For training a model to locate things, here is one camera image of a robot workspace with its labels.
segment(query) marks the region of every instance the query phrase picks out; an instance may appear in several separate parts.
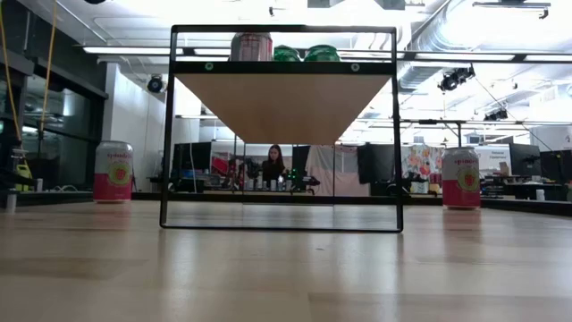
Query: black metal frame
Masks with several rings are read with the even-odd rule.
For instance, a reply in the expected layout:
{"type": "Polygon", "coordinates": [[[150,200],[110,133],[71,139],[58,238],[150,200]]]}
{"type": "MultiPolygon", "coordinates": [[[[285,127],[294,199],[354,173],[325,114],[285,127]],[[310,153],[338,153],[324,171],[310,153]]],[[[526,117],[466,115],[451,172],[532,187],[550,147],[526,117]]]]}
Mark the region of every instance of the black metal frame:
{"type": "MultiPolygon", "coordinates": [[[[172,120],[174,83],[177,73],[338,73],[338,74],[376,74],[390,75],[393,95],[393,133],[394,133],[394,161],[395,173],[401,174],[401,139],[400,139],[400,105],[398,100],[398,80],[397,80],[397,29],[395,27],[370,27],[370,26],[348,26],[348,27],[325,27],[325,26],[305,26],[305,25],[174,25],[171,28],[171,52],[169,54],[169,78],[167,83],[167,99],[165,110],[164,129],[164,161],[163,180],[161,192],[161,207],[159,215],[159,225],[162,228],[179,229],[233,229],[233,230],[281,230],[281,231],[314,231],[314,232],[364,232],[364,233],[401,233],[403,231],[403,195],[401,175],[395,176],[397,195],[395,198],[385,199],[379,205],[396,206],[397,228],[387,229],[355,229],[355,228],[310,228],[310,227],[252,227],[252,226],[203,226],[203,225],[169,225],[167,224],[167,205],[169,198],[177,199],[176,194],[169,193],[168,185],[170,179],[169,160],[171,159],[172,142],[172,120]],[[341,32],[369,32],[385,33],[391,35],[391,60],[388,63],[272,63],[272,62],[177,62],[177,37],[179,33],[189,32],[315,32],[315,33],[341,33],[341,32]]],[[[276,198],[269,196],[269,200],[303,200],[300,198],[276,198]]],[[[196,196],[197,199],[208,199],[209,196],[196,196]]],[[[240,195],[239,198],[248,198],[247,195],[240,195]]],[[[339,197],[315,199],[321,200],[320,204],[332,204],[339,197]]]]}

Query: person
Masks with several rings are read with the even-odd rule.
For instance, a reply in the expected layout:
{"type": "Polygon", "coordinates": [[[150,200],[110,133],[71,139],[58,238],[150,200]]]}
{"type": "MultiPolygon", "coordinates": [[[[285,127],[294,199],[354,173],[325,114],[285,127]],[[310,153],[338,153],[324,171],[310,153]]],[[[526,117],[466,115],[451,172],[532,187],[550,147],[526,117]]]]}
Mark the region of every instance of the person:
{"type": "Polygon", "coordinates": [[[285,171],[282,150],[280,146],[274,144],[268,149],[268,160],[262,163],[262,180],[269,185],[271,180],[278,181],[278,177],[285,171]]]}

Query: ductwork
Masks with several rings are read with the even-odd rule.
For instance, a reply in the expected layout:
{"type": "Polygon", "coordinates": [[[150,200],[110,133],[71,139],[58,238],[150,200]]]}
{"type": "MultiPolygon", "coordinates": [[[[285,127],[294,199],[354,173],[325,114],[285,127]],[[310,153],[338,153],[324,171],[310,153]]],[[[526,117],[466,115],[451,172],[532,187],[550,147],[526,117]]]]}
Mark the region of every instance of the ductwork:
{"type": "MultiPolygon", "coordinates": [[[[445,25],[451,23],[454,14],[457,9],[463,5],[467,5],[464,0],[447,0],[442,9],[431,18],[431,21],[427,23],[423,32],[413,39],[409,43],[408,50],[412,51],[453,51],[453,50],[472,50],[479,44],[456,44],[451,43],[450,38],[446,36],[444,32],[445,25]]],[[[439,72],[441,67],[420,67],[414,66],[414,64],[409,62],[404,62],[400,64],[399,67],[401,74],[400,77],[400,92],[401,93],[412,93],[414,92],[421,83],[433,77],[437,72],[439,72]]]]}

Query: floor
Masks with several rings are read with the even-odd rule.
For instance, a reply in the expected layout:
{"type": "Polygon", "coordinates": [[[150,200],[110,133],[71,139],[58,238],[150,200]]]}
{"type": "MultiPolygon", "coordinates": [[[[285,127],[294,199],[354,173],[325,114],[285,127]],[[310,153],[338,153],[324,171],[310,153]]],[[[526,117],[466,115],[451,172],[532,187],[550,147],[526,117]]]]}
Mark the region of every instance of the floor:
{"type": "MultiPolygon", "coordinates": [[[[221,216],[245,211],[238,204],[201,205],[173,203],[174,220],[182,220],[185,208],[189,216],[199,207],[221,216]]],[[[565,217],[414,207],[406,209],[403,234],[356,234],[161,230],[157,214],[153,201],[1,214],[0,320],[572,316],[572,220],[565,217]]]]}

